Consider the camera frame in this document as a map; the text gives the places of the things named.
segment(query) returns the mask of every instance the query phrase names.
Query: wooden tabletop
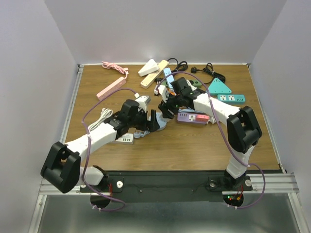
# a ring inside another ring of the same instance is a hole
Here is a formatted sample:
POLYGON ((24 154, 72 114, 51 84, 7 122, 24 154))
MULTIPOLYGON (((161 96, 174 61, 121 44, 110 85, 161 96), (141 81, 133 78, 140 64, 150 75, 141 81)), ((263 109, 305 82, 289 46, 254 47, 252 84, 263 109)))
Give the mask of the wooden tabletop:
MULTIPOLYGON (((130 87, 139 92, 140 95, 149 95, 152 100, 148 105, 148 110, 156 109, 159 112, 157 106, 161 102, 161 98, 153 95, 156 84, 152 84, 148 89, 143 89, 140 86, 142 77, 138 75, 142 66, 127 67, 129 68, 129 76, 123 87, 130 87)), ((245 105, 253 108, 260 124, 263 135, 252 152, 250 162, 258 164, 262 169, 279 169, 247 66, 214 66, 214 69, 226 76, 225 84, 232 90, 233 94, 245 95, 245 105)), ((86 133, 81 124, 83 115, 98 102, 96 94, 120 76, 121 74, 113 69, 104 69, 101 66, 84 66, 70 120, 67 142, 86 133)), ((203 72, 198 72, 197 76, 204 82, 211 80, 211 77, 203 72)), ((120 110, 126 99, 135 99, 135 97, 130 91, 120 91, 114 94, 88 115, 86 123, 89 125, 96 121, 103 107, 110 108, 114 112, 120 110)), ((133 145, 111 143, 104 145, 91 155, 89 166, 98 165, 105 170, 226 169, 230 153, 217 125, 177 123, 176 118, 171 120, 164 130, 151 133, 144 138, 135 139, 133 145)))

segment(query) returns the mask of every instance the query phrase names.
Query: black mounting bracket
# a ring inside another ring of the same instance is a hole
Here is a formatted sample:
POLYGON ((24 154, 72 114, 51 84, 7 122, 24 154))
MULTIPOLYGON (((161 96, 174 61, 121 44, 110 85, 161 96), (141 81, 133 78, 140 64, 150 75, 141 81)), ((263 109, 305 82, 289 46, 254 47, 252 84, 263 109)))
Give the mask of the black mounting bracket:
POLYGON ((41 169, 41 176, 62 193, 75 187, 80 176, 81 157, 61 142, 52 145, 41 169))
POLYGON ((227 119, 228 141, 233 149, 246 153, 258 143, 261 128, 251 107, 245 106, 227 119))

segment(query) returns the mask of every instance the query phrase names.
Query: white triangular power strip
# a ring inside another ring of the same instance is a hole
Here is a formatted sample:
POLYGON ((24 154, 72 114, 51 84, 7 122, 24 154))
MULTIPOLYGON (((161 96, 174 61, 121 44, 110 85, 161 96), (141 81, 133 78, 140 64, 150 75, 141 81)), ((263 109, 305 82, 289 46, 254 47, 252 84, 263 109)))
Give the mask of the white triangular power strip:
POLYGON ((152 72, 158 71, 159 66, 154 61, 154 59, 150 59, 141 69, 138 71, 139 76, 145 76, 147 74, 150 74, 152 72))

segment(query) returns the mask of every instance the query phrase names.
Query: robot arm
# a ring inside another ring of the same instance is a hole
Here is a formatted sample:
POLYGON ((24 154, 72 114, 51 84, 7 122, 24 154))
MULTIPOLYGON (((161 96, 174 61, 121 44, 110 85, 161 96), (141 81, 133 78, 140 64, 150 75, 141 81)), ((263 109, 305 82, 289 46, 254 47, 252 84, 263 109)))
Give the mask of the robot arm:
MULTIPOLYGON (((149 96, 127 100, 120 111, 107 118, 89 135, 85 134, 66 144, 54 143, 41 170, 41 176, 63 193, 67 193, 77 184, 81 184, 83 167, 80 165, 88 155, 89 137, 91 139, 89 154, 91 154, 127 133, 129 128, 150 132, 159 129, 155 110, 151 110, 151 119, 147 120, 147 104, 149 102, 149 96)), ((99 167, 93 166, 86 169, 84 178, 90 185, 98 185, 104 175, 99 167)))
MULTIPOLYGON (((193 110, 204 112, 214 116, 210 100, 217 118, 227 126, 227 138, 234 155, 245 165, 254 146, 258 143, 262 132, 253 110, 245 106, 238 108, 223 103, 215 98, 209 98, 208 94, 192 86, 185 78, 180 78, 172 82, 174 94, 168 93, 167 88, 160 85, 155 89, 156 95, 162 96, 159 109, 163 117, 173 119, 180 107, 189 107, 193 110)), ((235 186, 244 177, 246 166, 242 165, 234 156, 230 158, 225 176, 228 177, 229 186, 235 186)))

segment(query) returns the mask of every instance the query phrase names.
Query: gray wall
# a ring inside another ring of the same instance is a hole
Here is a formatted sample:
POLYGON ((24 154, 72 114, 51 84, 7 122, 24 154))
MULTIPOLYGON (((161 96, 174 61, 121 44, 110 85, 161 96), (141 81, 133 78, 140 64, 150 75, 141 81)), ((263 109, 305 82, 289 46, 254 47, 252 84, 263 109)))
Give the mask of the gray wall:
POLYGON ((311 2, 288 0, 251 65, 281 161, 294 172, 311 223, 311 2))
POLYGON ((40 169, 71 96, 76 62, 42 0, 0 7, 0 232, 25 233, 40 169))
POLYGON ((286 0, 45 2, 78 63, 247 63, 286 0))

